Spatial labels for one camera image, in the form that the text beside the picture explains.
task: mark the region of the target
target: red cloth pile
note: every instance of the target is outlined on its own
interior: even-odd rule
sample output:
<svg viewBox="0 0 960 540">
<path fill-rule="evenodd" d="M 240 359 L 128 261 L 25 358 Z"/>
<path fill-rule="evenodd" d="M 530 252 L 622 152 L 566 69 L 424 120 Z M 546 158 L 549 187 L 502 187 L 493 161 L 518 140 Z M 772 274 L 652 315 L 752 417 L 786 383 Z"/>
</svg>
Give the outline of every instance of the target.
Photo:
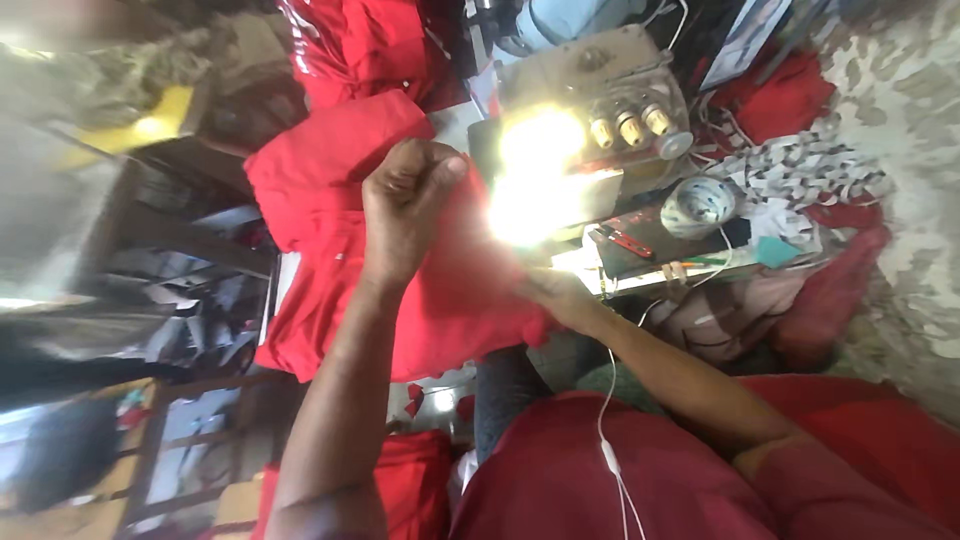
<svg viewBox="0 0 960 540">
<path fill-rule="evenodd" d="M 894 387 L 813 375 L 738 380 L 864 478 L 960 534 L 960 436 Z"/>
<path fill-rule="evenodd" d="M 868 195 L 856 202 L 863 204 L 870 199 Z M 793 306 L 767 336 L 770 347 L 779 353 L 786 367 L 810 372 L 832 361 L 833 348 L 856 314 L 876 260 L 891 235 L 883 226 L 880 205 L 814 205 L 805 212 L 810 219 L 832 229 L 859 229 L 842 254 L 806 279 Z"/>
<path fill-rule="evenodd" d="M 424 110 L 467 99 L 417 0 L 278 0 L 292 26 L 294 76 L 324 109 L 399 89 Z M 441 28 L 434 35 L 443 36 Z"/>
<path fill-rule="evenodd" d="M 446 481 L 451 467 L 450 439 L 439 430 L 391 435 L 383 441 L 373 479 L 387 512 L 390 540 L 440 540 L 449 527 Z M 274 505 L 279 465 L 264 469 L 256 528 L 262 540 Z"/>
<path fill-rule="evenodd" d="M 824 81 L 815 53 L 791 54 L 769 81 L 756 86 L 756 77 L 765 67 L 755 62 L 710 100 L 712 106 L 733 110 L 740 128 L 754 143 L 808 130 L 828 113 L 827 101 L 836 86 Z"/>
<path fill-rule="evenodd" d="M 277 246 L 300 267 L 256 361 L 310 380 L 347 307 L 363 265 L 360 184 L 395 143 L 431 138 L 403 93 L 315 110 L 250 157 L 245 168 Z M 392 380 L 458 368 L 489 351 L 544 341 L 548 318 L 511 293 L 517 265 L 492 240 L 486 188 L 470 173 L 447 200 L 437 238 L 407 288 L 396 322 Z"/>
</svg>

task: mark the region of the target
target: red garment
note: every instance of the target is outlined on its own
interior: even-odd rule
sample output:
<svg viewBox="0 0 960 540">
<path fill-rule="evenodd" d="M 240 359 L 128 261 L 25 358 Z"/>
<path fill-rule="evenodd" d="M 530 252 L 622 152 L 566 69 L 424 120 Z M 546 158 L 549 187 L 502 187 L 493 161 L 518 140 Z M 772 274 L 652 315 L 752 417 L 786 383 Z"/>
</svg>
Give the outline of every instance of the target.
<svg viewBox="0 0 960 540">
<path fill-rule="evenodd" d="M 450 476 L 450 439 L 440 430 L 391 435 L 373 469 L 387 512 L 390 540 L 441 540 L 449 525 L 446 481 Z M 262 540 L 274 505 L 278 465 L 264 468 L 256 528 Z"/>
<path fill-rule="evenodd" d="M 891 237 L 879 205 L 813 206 L 806 212 L 828 227 L 857 227 L 860 232 L 842 254 L 806 279 L 767 337 L 786 366 L 802 372 L 817 371 L 832 360 L 833 347 L 856 314 L 876 259 Z"/>
<path fill-rule="evenodd" d="M 450 537 L 622 538 L 596 432 L 602 403 L 561 396 L 529 407 L 470 481 Z M 773 450 L 748 483 L 666 418 L 614 401 L 604 433 L 650 539 L 954 538 L 816 443 Z"/>
<path fill-rule="evenodd" d="M 424 110 L 467 100 L 416 0 L 278 0 L 291 23 L 294 77 L 310 109 L 399 89 Z"/>
<path fill-rule="evenodd" d="M 756 77 L 766 66 L 758 62 L 747 73 L 723 85 L 710 104 L 732 109 L 740 128 L 756 144 L 810 129 L 828 113 L 836 86 L 824 81 L 816 53 L 794 53 L 762 86 Z"/>
<path fill-rule="evenodd" d="M 406 136 L 431 138 L 397 90 L 314 111 L 250 157 L 245 168 L 283 251 L 302 258 L 256 361 L 310 380 L 340 324 L 363 265 L 360 184 Z M 468 359 L 545 340 L 548 318 L 511 292 L 516 263 L 487 229 L 486 188 L 473 173 L 450 194 L 437 238 L 396 322 L 392 380 L 458 368 Z"/>
<path fill-rule="evenodd" d="M 960 435 L 896 388 L 821 375 L 739 381 L 865 479 L 960 534 Z"/>
</svg>

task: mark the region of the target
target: red shirt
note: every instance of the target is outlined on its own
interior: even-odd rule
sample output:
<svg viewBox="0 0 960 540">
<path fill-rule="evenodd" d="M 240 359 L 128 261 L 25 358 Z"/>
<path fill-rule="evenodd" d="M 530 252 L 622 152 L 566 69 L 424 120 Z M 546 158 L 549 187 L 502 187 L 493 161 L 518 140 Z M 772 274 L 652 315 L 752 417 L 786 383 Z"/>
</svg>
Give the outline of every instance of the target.
<svg viewBox="0 0 960 540">
<path fill-rule="evenodd" d="M 470 481 L 450 537 L 623 538 L 596 431 L 602 403 L 564 395 L 518 417 Z M 614 401 L 604 433 L 647 540 L 955 538 L 816 443 L 773 450 L 748 482 L 666 418 Z"/>
</svg>

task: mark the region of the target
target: spool of thread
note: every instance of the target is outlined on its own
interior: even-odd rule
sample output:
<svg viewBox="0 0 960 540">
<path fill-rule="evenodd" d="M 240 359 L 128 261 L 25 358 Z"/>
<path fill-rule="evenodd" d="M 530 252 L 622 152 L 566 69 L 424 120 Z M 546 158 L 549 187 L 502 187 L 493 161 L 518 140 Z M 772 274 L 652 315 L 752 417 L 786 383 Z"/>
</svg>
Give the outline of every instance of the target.
<svg viewBox="0 0 960 540">
<path fill-rule="evenodd" d="M 671 234 L 699 240 L 733 218 L 736 198 L 730 188 L 710 177 L 694 177 L 677 185 L 660 209 L 660 221 Z"/>
</svg>

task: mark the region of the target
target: teal fabric scrap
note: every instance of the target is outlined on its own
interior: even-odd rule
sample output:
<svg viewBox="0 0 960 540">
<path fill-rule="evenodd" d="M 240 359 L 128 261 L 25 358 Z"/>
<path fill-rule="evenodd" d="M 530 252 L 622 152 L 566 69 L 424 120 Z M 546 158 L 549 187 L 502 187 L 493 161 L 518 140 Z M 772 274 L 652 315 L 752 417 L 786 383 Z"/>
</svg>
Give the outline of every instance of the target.
<svg viewBox="0 0 960 540">
<path fill-rule="evenodd" d="M 767 268 L 780 268 L 801 251 L 774 236 L 761 236 L 756 244 L 756 261 Z"/>
</svg>

